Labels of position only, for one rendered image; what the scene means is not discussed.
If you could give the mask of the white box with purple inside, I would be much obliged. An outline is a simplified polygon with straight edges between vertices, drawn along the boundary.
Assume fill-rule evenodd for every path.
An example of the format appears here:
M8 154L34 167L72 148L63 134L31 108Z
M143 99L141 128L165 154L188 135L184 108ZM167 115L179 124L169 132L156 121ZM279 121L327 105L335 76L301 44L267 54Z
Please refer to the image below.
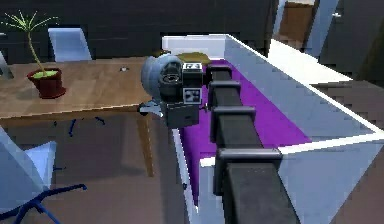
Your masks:
M384 131L229 34L164 36L162 48L230 63L243 99L258 103L260 138L283 153L279 175L301 223L352 224L336 216L384 154Z

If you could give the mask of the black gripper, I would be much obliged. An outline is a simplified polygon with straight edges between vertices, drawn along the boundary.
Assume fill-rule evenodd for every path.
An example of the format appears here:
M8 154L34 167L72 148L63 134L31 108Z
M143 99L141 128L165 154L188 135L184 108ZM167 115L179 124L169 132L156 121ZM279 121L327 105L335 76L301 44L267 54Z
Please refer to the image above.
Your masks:
M153 113L164 117L166 125L182 128L199 122L200 106L200 64L167 64L159 79L161 102L150 100L138 106L138 112L145 116Z

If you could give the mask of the olive yellow flat thing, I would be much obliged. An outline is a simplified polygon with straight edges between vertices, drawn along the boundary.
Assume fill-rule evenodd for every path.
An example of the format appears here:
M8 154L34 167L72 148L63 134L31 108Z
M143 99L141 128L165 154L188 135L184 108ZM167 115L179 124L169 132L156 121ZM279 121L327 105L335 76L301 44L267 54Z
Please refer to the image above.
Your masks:
M201 52L186 52L177 54L177 57L183 62L199 62L203 65L208 65L211 63L209 57Z

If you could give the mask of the pale blue room door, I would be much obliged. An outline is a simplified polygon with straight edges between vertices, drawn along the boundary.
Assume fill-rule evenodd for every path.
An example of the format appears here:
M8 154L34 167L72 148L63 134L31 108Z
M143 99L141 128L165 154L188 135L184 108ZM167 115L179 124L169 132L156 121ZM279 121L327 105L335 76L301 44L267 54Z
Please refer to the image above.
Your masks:
M339 0L319 0L305 53L318 58Z

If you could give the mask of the brown wooden table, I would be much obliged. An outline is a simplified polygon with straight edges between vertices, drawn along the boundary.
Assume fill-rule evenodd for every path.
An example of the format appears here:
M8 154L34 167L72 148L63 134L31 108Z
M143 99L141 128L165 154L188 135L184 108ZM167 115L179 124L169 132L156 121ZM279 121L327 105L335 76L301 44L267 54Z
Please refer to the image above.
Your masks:
M144 91L140 71L143 57L98 59L54 63L48 67L62 71L66 93L57 99L41 99L27 73L37 65L14 64L14 78L0 77L0 125L24 126L75 118L106 117L137 112L150 99ZM129 68L121 72L121 67Z

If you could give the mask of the white chair with blue legs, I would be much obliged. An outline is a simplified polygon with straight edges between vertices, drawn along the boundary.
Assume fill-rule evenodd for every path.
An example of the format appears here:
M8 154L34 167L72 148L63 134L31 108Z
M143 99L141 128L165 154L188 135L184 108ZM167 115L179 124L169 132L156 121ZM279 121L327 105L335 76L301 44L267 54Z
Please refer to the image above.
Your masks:
M1 75L4 76L6 79L13 79L14 76L13 76L13 73L11 72L5 58L4 58L4 55L2 54L2 52L0 51L0 71L1 71Z
M90 61L92 59L81 28L49 28L48 34L56 62Z
M59 220L42 201L49 196L75 189L86 190L85 184L51 188L57 143L50 141L22 150L0 126L0 221L14 217L21 224L27 212L35 208L55 224Z

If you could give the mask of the green plant in red pot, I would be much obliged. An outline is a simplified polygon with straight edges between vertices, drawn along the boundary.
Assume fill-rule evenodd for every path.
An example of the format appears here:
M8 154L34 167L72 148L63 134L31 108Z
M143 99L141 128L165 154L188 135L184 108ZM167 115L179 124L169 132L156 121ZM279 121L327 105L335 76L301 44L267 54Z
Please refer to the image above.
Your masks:
M41 99L55 99L66 93L66 88L62 84L62 71L59 68L46 68L40 61L32 43L32 33L39 27L45 26L48 22L58 19L57 16L47 17L36 20L37 12L31 16L24 15L21 10L17 14L5 13L6 19L1 21L1 25L15 28L26 34L27 45L32 53L33 59L38 69L27 74L27 79L31 81L39 93Z

